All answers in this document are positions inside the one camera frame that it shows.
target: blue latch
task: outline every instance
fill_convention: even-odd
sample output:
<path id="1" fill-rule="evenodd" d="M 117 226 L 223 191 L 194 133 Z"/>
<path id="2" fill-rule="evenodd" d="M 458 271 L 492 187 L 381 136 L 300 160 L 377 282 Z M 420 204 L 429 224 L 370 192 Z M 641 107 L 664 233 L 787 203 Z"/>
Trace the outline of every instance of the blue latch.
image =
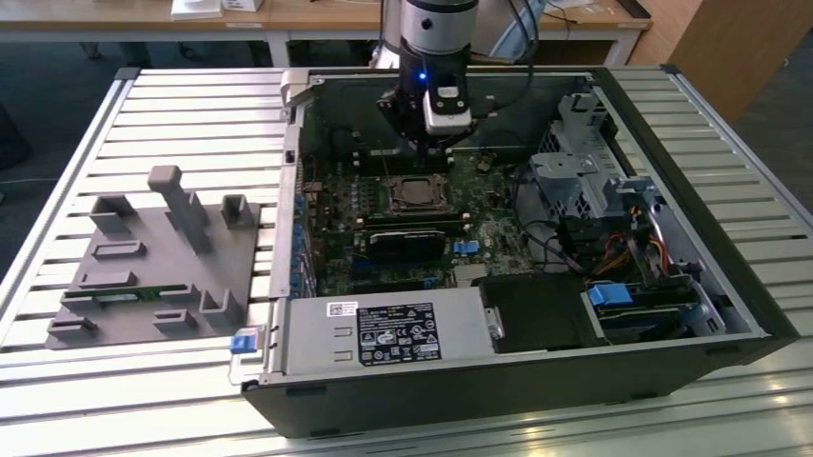
<path id="1" fill-rule="evenodd" d="M 250 354 L 257 352 L 257 335 L 234 335 L 231 337 L 231 353 Z"/>
<path id="2" fill-rule="evenodd" d="M 588 291 L 595 307 L 619 307 L 633 304 L 633 297 L 627 284 L 603 283 L 595 285 Z"/>

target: wooden cabinet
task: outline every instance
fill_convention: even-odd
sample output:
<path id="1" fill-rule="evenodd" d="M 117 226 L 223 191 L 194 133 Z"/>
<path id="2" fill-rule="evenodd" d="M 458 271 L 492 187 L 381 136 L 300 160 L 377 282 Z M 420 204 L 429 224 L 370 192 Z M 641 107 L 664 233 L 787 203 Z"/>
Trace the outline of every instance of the wooden cabinet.
<path id="1" fill-rule="evenodd" d="M 631 65 L 675 64 L 728 122 L 813 27 L 813 0 L 640 0 L 653 26 Z"/>

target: white box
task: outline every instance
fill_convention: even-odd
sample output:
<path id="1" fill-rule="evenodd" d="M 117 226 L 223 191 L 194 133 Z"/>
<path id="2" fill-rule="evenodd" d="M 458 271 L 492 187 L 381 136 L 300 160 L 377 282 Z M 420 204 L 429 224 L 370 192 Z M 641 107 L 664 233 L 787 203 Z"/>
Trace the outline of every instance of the white box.
<path id="1" fill-rule="evenodd" d="M 263 0 L 223 0 L 223 9 L 234 11 L 257 11 Z"/>
<path id="2" fill-rule="evenodd" d="M 221 0 L 173 0 L 173 21 L 223 17 Z"/>

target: motherboard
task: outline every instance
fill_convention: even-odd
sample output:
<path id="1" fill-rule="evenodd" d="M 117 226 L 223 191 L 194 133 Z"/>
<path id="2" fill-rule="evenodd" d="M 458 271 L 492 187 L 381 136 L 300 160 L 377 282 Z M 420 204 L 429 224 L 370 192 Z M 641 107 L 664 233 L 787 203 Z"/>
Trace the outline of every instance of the motherboard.
<path id="1" fill-rule="evenodd" d="M 512 209 L 512 165 L 488 150 L 433 174 L 364 175 L 340 164 L 305 185 L 321 296 L 468 286 L 533 269 Z"/>

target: floor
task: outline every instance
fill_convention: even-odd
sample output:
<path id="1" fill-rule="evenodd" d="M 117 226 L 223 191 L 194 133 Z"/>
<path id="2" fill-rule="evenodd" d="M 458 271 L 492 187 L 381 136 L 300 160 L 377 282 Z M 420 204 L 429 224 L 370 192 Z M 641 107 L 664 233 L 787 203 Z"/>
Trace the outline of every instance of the floor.
<path id="1" fill-rule="evenodd" d="M 171 43 L 150 44 L 155 68 L 250 67 L 250 47 L 241 42 L 195 43 L 198 61 Z M 33 157 L 0 170 L 0 277 L 14 261 L 51 189 L 126 62 L 115 44 L 101 45 L 103 57 L 89 60 L 78 44 L 0 44 L 0 104 L 31 143 Z M 336 44 L 310 51 L 306 64 L 354 63 Z M 813 210 L 813 34 L 735 126 L 808 209 Z"/>

